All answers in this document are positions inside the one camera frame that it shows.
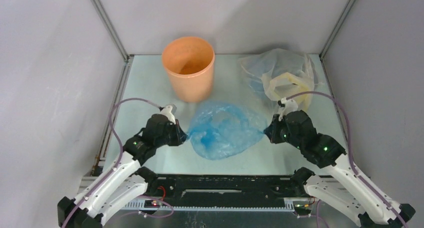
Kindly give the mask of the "blue plastic trash bag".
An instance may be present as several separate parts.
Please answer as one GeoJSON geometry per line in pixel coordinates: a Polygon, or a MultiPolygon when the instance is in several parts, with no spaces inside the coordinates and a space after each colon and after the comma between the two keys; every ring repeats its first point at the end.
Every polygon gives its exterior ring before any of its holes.
{"type": "Polygon", "coordinates": [[[222,160],[257,144],[266,127],[267,119],[246,106],[205,101],[190,121],[188,138],[200,157],[222,160]]]}

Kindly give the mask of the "translucent white plastic bag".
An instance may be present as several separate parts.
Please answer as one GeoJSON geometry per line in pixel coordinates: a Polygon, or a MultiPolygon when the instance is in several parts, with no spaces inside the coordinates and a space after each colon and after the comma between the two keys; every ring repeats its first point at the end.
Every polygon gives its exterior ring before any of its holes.
{"type": "Polygon", "coordinates": [[[320,81],[315,65],[307,53],[272,49],[237,61],[243,82],[270,109],[277,101],[297,93],[314,91],[320,81]]]}

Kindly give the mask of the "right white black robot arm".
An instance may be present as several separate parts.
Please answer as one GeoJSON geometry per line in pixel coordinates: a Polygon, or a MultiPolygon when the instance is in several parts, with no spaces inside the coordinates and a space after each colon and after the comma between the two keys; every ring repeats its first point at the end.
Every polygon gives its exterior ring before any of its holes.
{"type": "Polygon", "coordinates": [[[359,227],[404,227],[416,210],[383,193],[356,165],[346,150],[331,136],[318,133],[304,111],[275,114],[264,134],[271,143],[288,143],[320,170],[331,175],[345,189],[340,191],[306,167],[291,179],[295,196],[316,197],[343,213],[359,227]]]}

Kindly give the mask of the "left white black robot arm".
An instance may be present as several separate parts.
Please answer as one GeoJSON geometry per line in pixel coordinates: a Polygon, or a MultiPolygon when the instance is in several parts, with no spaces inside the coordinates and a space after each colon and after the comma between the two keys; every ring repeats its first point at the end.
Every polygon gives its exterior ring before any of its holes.
{"type": "Polygon", "coordinates": [[[158,190],[157,175],[144,166],[162,146],[179,146],[187,135],[171,112],[163,107],[128,139],[123,152],[92,184],[74,198],[63,197],[57,204],[60,227],[103,227],[127,203],[158,190]]]}

